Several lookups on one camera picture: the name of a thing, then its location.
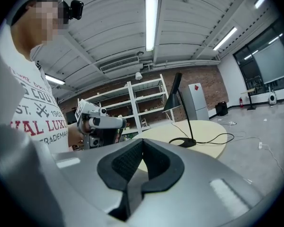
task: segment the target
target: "metal shelving unit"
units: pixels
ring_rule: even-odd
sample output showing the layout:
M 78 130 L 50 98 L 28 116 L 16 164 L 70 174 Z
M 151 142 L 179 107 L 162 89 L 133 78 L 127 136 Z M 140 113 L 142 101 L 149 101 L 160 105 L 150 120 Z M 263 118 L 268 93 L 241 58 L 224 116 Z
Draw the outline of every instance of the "metal shelving unit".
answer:
M 146 90 L 146 89 L 150 89 L 150 88 L 156 88 L 156 87 L 159 88 L 159 91 L 160 91 L 159 93 L 136 97 L 136 92 Z M 111 99 L 111 98 L 115 98 L 115 97 L 118 97 L 118 96 L 124 96 L 124 95 L 129 95 L 130 100 L 126 100 L 124 102 L 104 106 L 104 108 L 106 108 L 107 110 L 111 110 L 111 109 L 116 109 L 116 108 L 119 108 L 119 107 L 125 107 L 125 106 L 131 105 L 132 110 L 133 110 L 133 114 L 129 115 L 129 116 L 124 116 L 123 118 L 124 119 L 134 118 L 135 123 L 136 123 L 136 127 L 131 127 L 129 130 L 124 130 L 123 133 L 122 133 L 123 135 L 135 133 L 135 132 L 140 134 L 144 130 L 148 130 L 148 129 L 160 126 L 162 124 L 166 124 L 166 123 L 170 123 L 170 122 L 175 121 L 174 114 L 173 114 L 172 110 L 170 110 L 171 118 L 166 113 L 166 119 L 165 120 L 152 122 L 148 126 L 141 127 L 141 116 L 145 115 L 145 114 L 151 114 L 151 113 L 163 111 L 164 99 L 165 99 L 165 97 L 167 99 L 168 96 L 169 96 L 162 74 L 160 74 L 160 78 L 158 78 L 158 79 L 140 82 L 140 83 L 133 84 L 133 85 L 131 84 L 130 81 L 128 81 L 124 87 L 121 87 L 121 88 L 118 88 L 118 89 L 115 89 L 115 90 L 112 90 L 112 91 L 108 91 L 108 92 L 105 92 L 105 93 L 102 93 L 102 94 L 98 94 L 98 95 L 89 97 L 85 100 L 88 101 L 88 102 L 91 102 L 93 104 L 96 104 L 96 103 L 102 103 L 105 100 L 108 100 L 108 99 Z M 160 98 L 162 99 L 163 106 L 161 106 L 160 108 L 157 108 L 157 109 L 148 110 L 146 112 L 139 112 L 139 103 L 150 101 L 150 100 L 155 100 L 155 99 L 160 99 Z

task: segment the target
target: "black desk lamp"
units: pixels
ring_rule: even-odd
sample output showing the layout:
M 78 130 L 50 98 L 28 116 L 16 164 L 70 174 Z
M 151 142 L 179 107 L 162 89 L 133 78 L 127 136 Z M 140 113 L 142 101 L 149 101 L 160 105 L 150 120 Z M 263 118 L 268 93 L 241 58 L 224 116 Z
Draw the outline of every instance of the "black desk lamp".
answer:
M 188 115 L 187 115 L 187 111 L 186 111 L 186 107 L 185 107 L 185 104 L 184 104 L 183 97 L 181 95 L 181 92 L 178 89 L 179 85 L 180 85 L 181 78 L 182 78 L 182 73 L 177 72 L 176 76 L 175 76 L 174 83 L 172 85 L 172 88 L 171 88 L 171 91 L 170 91 L 170 94 L 169 94 L 169 98 L 167 99 L 167 102 L 165 104 L 163 112 L 166 112 L 166 111 L 168 111 L 170 109 L 174 109 L 174 108 L 177 108 L 177 107 L 181 106 L 181 104 L 180 104 L 180 102 L 179 102 L 179 100 L 177 98 L 177 92 L 178 92 L 179 96 L 180 96 L 180 99 L 181 99 L 181 102 L 182 102 L 182 105 L 183 105 L 183 108 L 184 108 L 184 111 L 185 111 L 185 115 L 186 115 L 187 121 L 188 121 L 188 126 L 189 126 L 189 130 L 190 130 L 190 134 L 191 134 L 191 139 L 190 138 L 175 138 L 175 139 L 172 139 L 169 143 L 171 143 L 171 142 L 173 142 L 175 140 L 182 140 L 183 143 L 181 145 L 179 145 L 179 146 L 188 148 L 188 147 L 195 146 L 196 145 L 196 141 L 195 141 L 195 139 L 193 137 L 193 132 L 191 131 L 191 126 L 190 126 L 190 122 L 189 122 L 189 118 L 188 118 Z

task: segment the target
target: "red brick wall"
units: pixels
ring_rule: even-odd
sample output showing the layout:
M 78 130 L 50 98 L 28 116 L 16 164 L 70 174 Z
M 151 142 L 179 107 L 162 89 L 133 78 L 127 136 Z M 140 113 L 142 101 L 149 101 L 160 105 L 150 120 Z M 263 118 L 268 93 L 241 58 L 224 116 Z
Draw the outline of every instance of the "red brick wall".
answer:
M 141 82 L 152 80 L 152 79 L 157 79 L 160 77 L 160 74 L 162 74 L 167 91 L 170 92 L 176 72 L 181 72 L 183 74 L 180 87 L 179 87 L 180 90 L 184 89 L 189 84 L 201 83 L 208 109 L 213 109 L 214 106 L 218 102 L 222 102 L 222 101 L 228 102 L 226 88 L 225 88 L 223 79 L 221 77 L 221 74 L 216 66 L 193 67 L 193 68 L 183 67 L 183 68 L 178 68 L 178 69 L 170 69 L 170 70 L 162 70 L 162 71 L 145 73 L 143 74 L 143 78 Z M 127 81 L 131 81 L 132 84 L 139 83 L 139 81 L 135 80 L 134 77 L 115 81 L 113 83 L 105 84 L 100 87 L 96 87 L 89 91 L 86 91 L 76 97 L 73 97 L 65 102 L 62 102 L 59 106 L 61 109 L 64 108 L 62 111 L 63 113 L 69 112 L 72 110 L 73 107 L 77 107 L 77 98 L 85 99 L 85 98 L 97 95 L 97 93 L 104 93 L 110 90 L 124 87 Z M 136 95 L 137 96 L 141 96 L 143 94 L 149 95 L 149 94 L 153 94 L 157 92 L 159 92 L 157 88 L 148 89 L 148 90 L 137 92 Z M 112 98 L 112 99 L 104 101 L 102 103 L 102 106 L 122 102 L 128 99 L 129 99 L 129 95 Z M 160 100 L 151 100 L 151 101 L 139 103 L 140 112 L 143 112 L 146 108 L 149 110 L 151 107 L 157 106 L 159 103 L 160 103 Z M 126 107 L 122 107 L 118 109 L 109 110 L 108 113 L 110 115 L 112 114 L 127 115 L 128 109 Z M 174 113 L 176 122 L 186 119 L 183 107 L 179 107 L 173 110 L 173 113 Z M 152 121 L 165 119 L 166 117 L 164 113 L 155 112 L 155 113 L 143 115 L 142 118 L 145 118 L 146 122 L 150 123 Z M 127 119 L 127 121 L 131 123 L 131 126 L 133 126 L 134 118 Z

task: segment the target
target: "man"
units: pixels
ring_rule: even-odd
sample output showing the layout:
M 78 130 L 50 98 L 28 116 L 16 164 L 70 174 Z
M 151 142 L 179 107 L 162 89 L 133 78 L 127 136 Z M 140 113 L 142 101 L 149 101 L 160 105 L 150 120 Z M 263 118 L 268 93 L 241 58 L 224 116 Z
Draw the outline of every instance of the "man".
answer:
M 25 91 L 10 125 L 45 142 L 52 153 L 68 151 L 83 135 L 76 124 L 67 125 L 30 52 L 66 28 L 69 11 L 63 0 L 29 0 L 16 12 L 11 26 L 5 21 L 0 28 L 0 63 L 7 65 Z

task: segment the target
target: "hand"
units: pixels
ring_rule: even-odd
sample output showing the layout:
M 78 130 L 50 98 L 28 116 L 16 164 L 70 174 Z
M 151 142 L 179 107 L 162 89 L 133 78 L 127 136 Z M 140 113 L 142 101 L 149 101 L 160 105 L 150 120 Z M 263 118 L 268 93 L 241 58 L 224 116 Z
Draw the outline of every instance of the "hand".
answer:
M 67 126 L 68 128 L 68 146 L 78 145 L 83 140 L 83 134 L 81 134 L 77 128 L 77 123 L 72 123 Z
M 83 123 L 83 131 L 88 133 L 90 131 L 89 122 L 85 121 Z M 78 130 L 77 123 L 72 123 L 68 125 L 68 146 L 73 145 L 83 145 L 83 134 Z

